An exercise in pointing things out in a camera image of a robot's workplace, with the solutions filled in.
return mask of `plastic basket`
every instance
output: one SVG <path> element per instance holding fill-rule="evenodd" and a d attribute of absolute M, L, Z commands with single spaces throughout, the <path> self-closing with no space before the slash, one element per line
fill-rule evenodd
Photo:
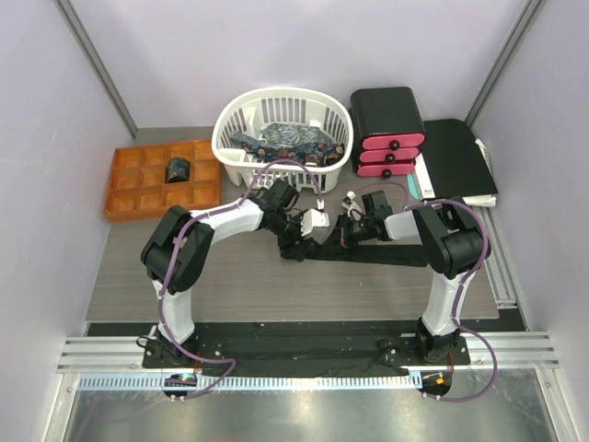
<path fill-rule="evenodd" d="M 308 167 L 322 192 L 329 192 L 338 182 L 340 170 L 352 152 L 353 128 L 350 115 L 332 97 L 297 87 L 267 87 L 247 92 L 231 101 L 219 116 L 213 131 L 213 153 L 225 166 L 236 186 L 242 179 L 250 185 L 267 163 L 231 145 L 231 135 L 241 132 L 260 138 L 260 131 L 273 122 L 304 124 L 321 128 L 336 143 L 344 145 L 343 157 L 325 168 Z M 255 188 L 270 187 L 274 180 L 288 181 L 298 191 L 315 189 L 313 181 L 297 166 L 275 165 L 260 177 Z"/>

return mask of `orange compartment tray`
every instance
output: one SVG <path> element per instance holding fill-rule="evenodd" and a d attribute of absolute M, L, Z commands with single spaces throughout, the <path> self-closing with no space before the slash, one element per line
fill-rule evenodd
<path fill-rule="evenodd" d="M 189 160 L 189 181 L 165 184 L 166 166 L 173 157 Z M 221 165 L 213 155 L 211 140 L 115 150 L 104 208 L 110 221 L 160 217 L 176 204 L 187 210 L 221 204 Z"/>

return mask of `purple cable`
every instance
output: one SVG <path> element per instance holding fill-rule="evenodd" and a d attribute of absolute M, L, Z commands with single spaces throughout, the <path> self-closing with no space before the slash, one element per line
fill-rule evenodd
<path fill-rule="evenodd" d="M 199 361 L 202 363 L 206 363 L 206 364 L 231 364 L 229 366 L 229 368 L 225 371 L 225 373 L 223 373 L 223 375 L 221 375 L 215 382 L 213 382 L 211 385 L 209 385 L 208 387 L 196 391 L 192 394 L 188 394 L 185 396 L 185 399 L 194 399 L 194 398 L 198 398 L 200 396 L 202 396 L 203 394 L 207 393 L 208 391 L 212 390 L 214 387 L 216 387 L 220 382 L 223 381 L 223 379 L 225 379 L 227 376 L 229 376 L 229 374 L 231 374 L 231 372 L 233 371 L 233 369 L 236 366 L 236 360 L 234 358 L 225 358 L 225 359 L 208 359 L 205 357 L 200 357 L 198 355 L 193 355 L 191 352 L 189 352 L 188 350 L 186 350 L 184 347 L 182 347 L 182 345 L 176 340 L 176 337 L 174 336 L 174 334 L 171 332 L 171 329 L 168 327 L 167 322 L 166 322 L 166 318 L 164 316 L 164 294 L 167 291 L 167 288 L 169 287 L 169 283 L 172 279 L 172 274 L 174 273 L 174 266 L 176 264 L 176 260 L 178 259 L 178 254 L 180 251 L 180 244 L 182 243 L 182 240 L 184 239 L 184 237 L 186 236 L 186 233 L 188 232 L 188 230 L 194 225 L 196 224 L 198 221 L 200 221 L 201 219 L 204 219 L 205 217 L 209 217 L 211 215 L 219 215 L 219 214 L 224 214 L 226 212 L 230 212 L 232 210 L 238 209 L 239 206 L 247 200 L 248 196 L 251 194 L 251 192 L 253 191 L 254 187 L 256 186 L 258 180 L 260 179 L 261 175 L 268 170 L 271 166 L 276 165 L 276 164 L 294 164 L 297 165 L 298 167 L 300 167 L 304 172 L 306 172 L 306 174 L 311 178 L 311 180 L 313 181 L 313 184 L 315 185 L 316 189 L 317 189 L 317 193 L 318 193 L 318 201 L 319 202 L 323 202 L 323 196 L 321 195 L 321 187 L 319 186 L 319 183 L 317 181 L 317 179 L 315 178 L 315 176 L 310 172 L 309 169 L 307 169 L 305 166 L 297 163 L 296 161 L 293 161 L 292 159 L 278 159 L 276 161 L 272 161 L 271 163 L 268 163 L 266 166 L 264 166 L 254 177 L 254 179 L 252 180 L 252 182 L 250 183 L 250 185 L 248 186 L 248 189 L 246 190 L 246 192 L 243 194 L 243 196 L 235 203 L 235 204 L 231 204 L 227 207 L 221 207 L 218 208 L 216 210 L 212 210 L 211 212 L 206 212 L 206 213 L 202 213 L 202 214 L 198 214 L 195 217 L 193 217 L 193 219 L 191 219 L 188 223 L 186 223 L 182 229 L 180 230 L 180 232 L 178 233 L 177 236 L 177 240 L 174 243 L 174 249 L 172 251 L 172 256 L 170 258 L 169 261 L 169 266 L 167 267 L 167 271 L 166 271 L 166 276 L 164 277 L 164 282 L 162 284 L 162 288 L 160 289 L 159 293 L 158 293 L 158 301 L 157 301 L 157 312 L 159 315 L 159 320 L 162 323 L 162 326 L 164 327 L 164 330 L 166 331 L 167 337 L 168 339 L 174 344 L 174 346 L 184 355 L 186 355 L 187 357 L 189 357 L 190 359 L 193 359 L 195 361 Z"/>
<path fill-rule="evenodd" d="M 383 184 L 386 185 L 393 185 L 393 186 L 397 186 L 400 187 L 404 192 L 405 192 L 405 202 L 403 203 L 403 211 L 407 210 L 407 204 L 409 204 L 409 191 L 407 190 L 407 188 L 398 183 L 398 182 L 394 182 L 394 181 L 377 181 L 377 182 L 371 182 L 370 184 L 366 184 L 365 186 L 362 186 L 360 189 L 357 189 L 355 191 L 353 191 L 354 193 L 358 194 L 360 193 L 360 191 L 363 191 L 364 189 L 368 188 L 368 187 L 373 187 L 373 186 L 381 186 Z"/>
<path fill-rule="evenodd" d="M 414 205 L 414 206 L 410 207 L 407 210 L 413 210 L 413 209 L 417 209 L 417 208 L 420 208 L 420 207 L 430 206 L 430 205 L 436 205 L 436 204 L 449 204 L 449 205 L 453 205 L 454 207 L 459 207 L 462 210 L 464 210 L 465 212 L 467 212 L 470 216 L 472 216 L 472 218 L 477 223 L 477 226 L 479 227 L 480 234 L 482 235 L 482 251 L 480 253 L 479 259 L 477 260 L 477 262 L 475 263 L 475 265 L 467 272 L 467 274 L 465 274 L 464 277 L 460 280 L 460 284 L 458 286 L 458 290 L 456 291 L 456 297 L 454 298 L 454 303 L 452 304 L 452 321 L 454 322 L 454 324 L 456 325 L 456 327 L 461 332 L 470 333 L 473 336 L 475 336 L 478 339 L 480 339 L 482 341 L 482 343 L 485 344 L 485 346 L 489 350 L 489 353 L 491 354 L 491 360 L 492 360 L 492 363 L 493 363 L 493 372 L 492 372 L 492 375 L 491 375 L 491 379 L 489 380 L 489 383 L 485 386 L 484 389 L 482 389 L 481 391 L 479 391 L 476 394 L 473 394 L 471 396 L 466 396 L 464 398 L 445 398 L 445 397 L 440 397 L 439 398 L 439 401 L 443 401 L 443 402 L 466 402 L 466 401 L 473 401 L 473 400 L 478 399 L 479 397 L 481 397 L 487 391 L 489 391 L 491 389 L 491 387 L 493 386 L 493 384 L 495 383 L 495 380 L 497 379 L 497 370 L 498 370 L 498 367 L 497 367 L 497 355 L 493 351 L 493 349 L 492 349 L 491 344 L 489 343 L 489 341 L 487 341 L 487 339 L 484 336 L 482 336 L 480 333 L 477 333 L 476 331 L 471 330 L 471 329 L 465 327 L 464 325 L 461 325 L 460 322 L 458 322 L 457 315 L 458 315 L 458 305 L 460 304 L 460 299 L 462 299 L 462 292 L 464 291 L 464 283 L 468 280 L 468 278 L 470 276 L 472 276 L 478 269 L 480 269 L 480 267 L 482 266 L 483 262 L 485 261 L 485 258 L 487 257 L 487 250 L 489 250 L 489 237 L 487 236 L 487 230 L 486 230 L 485 225 L 483 224 L 482 220 L 480 219 L 480 216 L 474 210 L 472 210 L 470 207 L 468 207 L 466 204 L 459 203 L 458 201 L 453 201 L 453 200 L 435 200 L 435 201 L 427 202 L 427 203 L 425 203 L 425 205 Z M 435 396 L 435 395 L 432 395 L 432 394 L 429 394 L 428 393 L 427 396 L 429 398 L 438 400 L 438 397 Z"/>

